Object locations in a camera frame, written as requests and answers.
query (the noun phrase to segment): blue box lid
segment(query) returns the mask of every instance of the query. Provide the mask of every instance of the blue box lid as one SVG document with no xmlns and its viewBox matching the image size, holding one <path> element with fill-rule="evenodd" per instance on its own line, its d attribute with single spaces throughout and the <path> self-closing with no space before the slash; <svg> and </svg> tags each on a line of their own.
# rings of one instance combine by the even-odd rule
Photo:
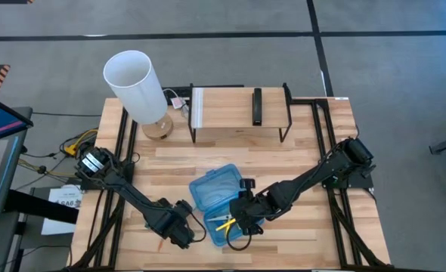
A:
<svg viewBox="0 0 446 272">
<path fill-rule="evenodd" d="M 238 196 L 241 175 L 233 164 L 211 170 L 190 183 L 190 192 L 201 212 Z"/>
</svg>

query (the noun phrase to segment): sticker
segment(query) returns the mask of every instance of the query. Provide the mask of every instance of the sticker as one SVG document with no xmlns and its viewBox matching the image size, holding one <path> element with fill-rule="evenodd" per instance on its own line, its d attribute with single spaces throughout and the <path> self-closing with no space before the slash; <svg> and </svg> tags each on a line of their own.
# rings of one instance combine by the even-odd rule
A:
<svg viewBox="0 0 446 272">
<path fill-rule="evenodd" d="M 104 167 L 104 165 L 102 165 L 101 162 L 99 162 L 97 159 L 95 159 L 95 157 L 92 156 L 92 154 L 89 153 L 89 154 L 86 156 L 86 158 L 87 158 L 90 162 L 92 162 L 95 166 L 97 166 L 99 169 L 102 169 L 102 168 Z"/>
<path fill-rule="evenodd" d="M 95 165 L 93 165 L 92 162 L 90 162 L 87 158 L 84 158 L 82 160 L 82 162 L 85 164 L 85 166 L 87 166 L 89 169 L 91 169 L 94 173 L 99 171 L 99 169 L 97 167 L 95 167 Z"/>
<path fill-rule="evenodd" d="M 171 103 L 172 103 L 172 106 L 175 108 L 175 110 L 177 110 L 183 106 L 184 101 L 179 97 L 174 97 L 174 98 L 171 98 Z"/>
</svg>

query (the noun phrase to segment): white paper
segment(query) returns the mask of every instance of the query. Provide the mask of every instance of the white paper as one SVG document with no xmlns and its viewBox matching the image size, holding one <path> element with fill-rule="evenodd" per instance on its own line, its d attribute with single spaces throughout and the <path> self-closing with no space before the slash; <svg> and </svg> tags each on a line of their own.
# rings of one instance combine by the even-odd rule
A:
<svg viewBox="0 0 446 272">
<path fill-rule="evenodd" d="M 60 203 L 71 208 L 80 208 L 82 193 L 75 185 L 64 185 L 60 189 L 50 189 L 48 201 Z M 42 235 L 73 233 L 75 224 L 55 221 L 45 218 L 43 221 Z"/>
</svg>

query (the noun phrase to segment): white cylindrical lamp shade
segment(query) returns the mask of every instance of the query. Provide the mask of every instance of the white cylindrical lamp shade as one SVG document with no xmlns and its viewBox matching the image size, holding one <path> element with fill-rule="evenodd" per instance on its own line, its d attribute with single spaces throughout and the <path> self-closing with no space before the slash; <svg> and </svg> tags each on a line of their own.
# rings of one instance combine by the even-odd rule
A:
<svg viewBox="0 0 446 272">
<path fill-rule="evenodd" d="M 116 54 L 105 64 L 104 79 L 137 123 L 153 124 L 166 114 L 168 104 L 146 54 L 134 50 Z"/>
</svg>

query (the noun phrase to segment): white label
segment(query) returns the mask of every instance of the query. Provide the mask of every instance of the white label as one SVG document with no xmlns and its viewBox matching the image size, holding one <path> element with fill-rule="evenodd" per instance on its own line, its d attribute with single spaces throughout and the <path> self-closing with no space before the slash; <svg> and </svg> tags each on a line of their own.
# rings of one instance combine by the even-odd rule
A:
<svg viewBox="0 0 446 272">
<path fill-rule="evenodd" d="M 82 162 L 85 164 L 85 166 L 87 166 L 89 169 L 91 169 L 94 173 L 99 171 L 99 169 L 97 167 L 95 167 L 95 165 L 93 165 L 92 162 L 90 162 L 87 158 L 84 158 L 82 160 Z"/>
<path fill-rule="evenodd" d="M 65 185 L 60 189 L 51 189 L 48 201 L 78 209 L 82 203 L 82 193 L 80 192 L 80 189 L 73 184 L 71 184 L 70 187 L 66 187 Z M 42 235 L 73 233 L 74 231 L 75 224 L 50 220 L 47 218 L 43 221 Z"/>
<path fill-rule="evenodd" d="M 92 156 L 92 154 L 89 153 L 86 157 L 90 162 L 92 162 L 99 169 L 102 169 L 104 167 L 101 162 L 99 162 L 97 159 L 95 159 L 94 156 Z"/>
</svg>

